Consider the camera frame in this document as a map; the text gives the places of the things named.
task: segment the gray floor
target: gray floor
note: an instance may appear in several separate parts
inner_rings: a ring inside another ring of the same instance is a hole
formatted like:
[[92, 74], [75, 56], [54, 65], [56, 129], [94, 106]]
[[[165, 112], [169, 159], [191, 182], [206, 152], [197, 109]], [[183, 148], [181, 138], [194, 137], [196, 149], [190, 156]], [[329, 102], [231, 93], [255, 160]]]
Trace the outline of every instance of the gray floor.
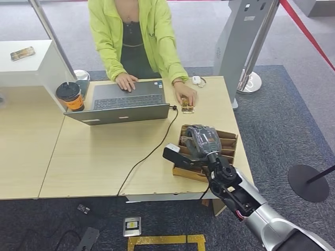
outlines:
[[[212, 66], [217, 38], [230, 14], [227, 1], [171, 1], [178, 50], [185, 67]], [[294, 3], [325, 53], [335, 64], [335, 17], [307, 18]], [[103, 70], [91, 36], [86, 2], [43, 5], [75, 69]], [[28, 4], [0, 6], [0, 41], [47, 38]], [[335, 73], [280, 7], [258, 65], [284, 65], [324, 137], [335, 151]]]

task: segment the cup lid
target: cup lid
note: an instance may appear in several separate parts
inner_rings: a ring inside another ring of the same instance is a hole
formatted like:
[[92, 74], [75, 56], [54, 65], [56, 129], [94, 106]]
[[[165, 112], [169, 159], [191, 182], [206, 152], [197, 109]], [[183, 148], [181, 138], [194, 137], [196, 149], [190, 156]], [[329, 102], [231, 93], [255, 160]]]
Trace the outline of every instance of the cup lid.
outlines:
[[56, 95], [60, 99], [70, 99], [76, 97], [79, 92], [80, 92], [80, 87], [78, 84], [73, 82], [67, 84], [64, 82], [57, 88]]

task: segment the bracelet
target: bracelet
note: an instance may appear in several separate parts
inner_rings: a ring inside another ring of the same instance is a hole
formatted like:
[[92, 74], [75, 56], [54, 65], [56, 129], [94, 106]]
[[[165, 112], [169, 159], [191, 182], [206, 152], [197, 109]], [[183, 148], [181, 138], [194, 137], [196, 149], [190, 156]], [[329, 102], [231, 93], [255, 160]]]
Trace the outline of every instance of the bracelet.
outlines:
[[173, 81], [173, 82], [172, 82], [172, 86], [175, 86], [175, 83], [183, 83], [183, 84], [185, 84], [184, 81], [181, 81], [181, 80], [175, 80], [175, 81]]

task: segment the wooden desk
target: wooden desk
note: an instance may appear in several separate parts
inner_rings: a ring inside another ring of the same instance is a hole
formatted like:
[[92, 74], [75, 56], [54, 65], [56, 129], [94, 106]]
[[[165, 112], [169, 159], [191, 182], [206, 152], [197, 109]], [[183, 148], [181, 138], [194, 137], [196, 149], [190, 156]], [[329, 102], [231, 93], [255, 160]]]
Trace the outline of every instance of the wooden desk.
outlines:
[[[207, 185], [183, 177], [172, 176], [172, 163], [162, 157], [168, 143], [177, 144], [184, 124], [204, 124], [218, 130], [239, 134], [234, 112], [222, 77], [207, 77], [198, 92], [196, 112], [181, 112], [171, 126], [165, 142], [153, 155], [138, 165], [121, 191], [132, 201], [197, 199]], [[91, 107], [93, 88], [111, 84], [92, 82], [85, 107]], [[165, 84], [167, 102], [175, 105], [174, 89]], [[170, 110], [165, 120], [139, 121], [90, 127], [66, 117], [40, 197], [115, 196], [130, 169], [158, 145], [175, 116]], [[252, 181], [248, 161], [240, 137], [234, 165]], [[215, 198], [211, 193], [207, 198]]]
[[42, 86], [0, 93], [0, 199], [38, 198], [64, 116]]

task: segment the red rope barrier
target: red rope barrier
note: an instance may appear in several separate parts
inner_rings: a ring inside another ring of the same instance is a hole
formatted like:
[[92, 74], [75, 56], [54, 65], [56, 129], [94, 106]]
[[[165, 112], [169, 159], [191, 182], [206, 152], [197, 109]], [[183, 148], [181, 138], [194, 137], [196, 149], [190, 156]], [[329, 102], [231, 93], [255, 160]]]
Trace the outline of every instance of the red rope barrier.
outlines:
[[330, 62], [330, 60], [327, 57], [327, 55], [320, 47], [320, 45], [312, 35], [303, 23], [302, 21], [296, 14], [293, 8], [290, 5], [287, 0], [281, 0], [281, 4], [284, 7], [284, 9], [287, 12], [300, 30], [305, 34], [316, 50], [318, 50], [326, 62], [328, 63], [333, 71], [335, 71], [335, 67]]

